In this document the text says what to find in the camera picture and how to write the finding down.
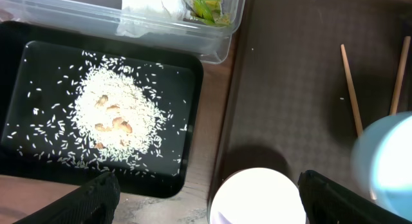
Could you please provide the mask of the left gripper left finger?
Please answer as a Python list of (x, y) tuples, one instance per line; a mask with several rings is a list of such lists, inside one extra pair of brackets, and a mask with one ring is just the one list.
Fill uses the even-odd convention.
[(120, 201), (113, 173), (103, 173), (17, 224), (111, 224)]

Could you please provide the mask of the clear plastic bin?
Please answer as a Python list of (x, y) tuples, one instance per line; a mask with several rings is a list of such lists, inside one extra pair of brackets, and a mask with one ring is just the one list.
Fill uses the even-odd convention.
[[(1, 9), (15, 21), (183, 51), (210, 64), (220, 64), (226, 59), (244, 6), (245, 0), (223, 0), (222, 8), (231, 15), (231, 25), (215, 27), (188, 19), (188, 10), (182, 21), (173, 23), (141, 15), (122, 15), (122, 0), (1, 0)], [(170, 28), (171, 33), (149, 33), (139, 38), (119, 36), (116, 33), (121, 17)]]

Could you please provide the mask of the white pink-rimmed bowl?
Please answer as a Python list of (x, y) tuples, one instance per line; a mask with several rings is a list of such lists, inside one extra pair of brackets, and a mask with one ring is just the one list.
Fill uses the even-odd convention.
[(238, 171), (220, 186), (211, 203), (210, 224), (305, 224), (297, 186), (273, 169)]

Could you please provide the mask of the light blue bowl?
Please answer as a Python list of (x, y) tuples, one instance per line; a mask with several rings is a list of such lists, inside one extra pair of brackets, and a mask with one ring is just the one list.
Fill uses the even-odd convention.
[(369, 125), (354, 144), (351, 168), (378, 206), (411, 221), (411, 112)]

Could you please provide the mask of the yellow snack wrapper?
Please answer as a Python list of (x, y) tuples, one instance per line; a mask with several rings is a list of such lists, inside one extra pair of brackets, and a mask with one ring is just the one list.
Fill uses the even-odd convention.
[(226, 27), (231, 25), (231, 15), (222, 8), (223, 0), (183, 0), (188, 11), (188, 19), (207, 26)]

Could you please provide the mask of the rice food scraps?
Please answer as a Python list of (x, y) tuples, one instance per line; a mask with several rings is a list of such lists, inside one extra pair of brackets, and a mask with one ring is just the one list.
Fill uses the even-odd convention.
[(161, 74), (182, 69), (70, 50), (28, 50), (1, 143), (19, 159), (126, 175), (178, 176), (190, 84), (168, 92)]

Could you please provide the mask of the dark brown serving tray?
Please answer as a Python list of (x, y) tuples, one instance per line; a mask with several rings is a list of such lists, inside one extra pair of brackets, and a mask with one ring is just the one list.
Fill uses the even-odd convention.
[[(232, 174), (313, 170), (376, 204), (355, 180), (357, 136), (340, 45), (364, 130), (389, 115), (411, 0), (247, 0), (211, 203)], [(411, 112), (411, 42), (397, 113)]]

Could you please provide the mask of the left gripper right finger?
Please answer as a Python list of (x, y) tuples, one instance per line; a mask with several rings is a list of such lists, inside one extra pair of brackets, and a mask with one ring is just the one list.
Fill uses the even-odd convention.
[(301, 173), (298, 187), (310, 224), (409, 224), (316, 171)]

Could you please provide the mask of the black rectangular tray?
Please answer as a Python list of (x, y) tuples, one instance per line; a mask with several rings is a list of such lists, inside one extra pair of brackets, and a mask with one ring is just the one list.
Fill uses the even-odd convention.
[(122, 192), (183, 187), (203, 80), (193, 56), (1, 23), (1, 173)]

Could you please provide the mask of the white napkin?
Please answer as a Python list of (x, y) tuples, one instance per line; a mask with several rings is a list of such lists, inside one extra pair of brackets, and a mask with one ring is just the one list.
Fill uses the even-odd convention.
[[(122, 0), (122, 15), (141, 15), (173, 23), (182, 21), (186, 14), (183, 0)], [(167, 34), (171, 33), (171, 29), (121, 17), (116, 35), (139, 38), (149, 33)]]

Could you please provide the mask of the wooden chopstick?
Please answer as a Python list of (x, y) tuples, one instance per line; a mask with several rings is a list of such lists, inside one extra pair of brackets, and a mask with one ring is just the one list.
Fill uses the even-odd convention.
[(403, 45), (402, 45), (402, 51), (400, 54), (400, 60), (399, 60), (398, 70), (397, 70), (397, 77), (395, 81), (395, 87), (393, 90), (393, 96), (391, 100), (391, 107), (389, 110), (389, 115), (395, 115), (397, 113), (410, 42), (411, 42), (411, 37), (406, 36), (404, 38)]
[(346, 77), (346, 83), (348, 87), (348, 93), (350, 96), (350, 102), (351, 102), (351, 109), (353, 113), (353, 118), (355, 122), (355, 128), (357, 132), (357, 136), (361, 136), (363, 134), (363, 126), (362, 126), (362, 120), (361, 120), (361, 115), (359, 111), (359, 105), (357, 102), (357, 96), (355, 92), (355, 87), (353, 84), (353, 79), (351, 76), (351, 71), (350, 71), (350, 65), (348, 62), (348, 57), (346, 53), (346, 48), (343, 44), (340, 45), (341, 48), (341, 55), (342, 55), (342, 61), (344, 65), (344, 73)]

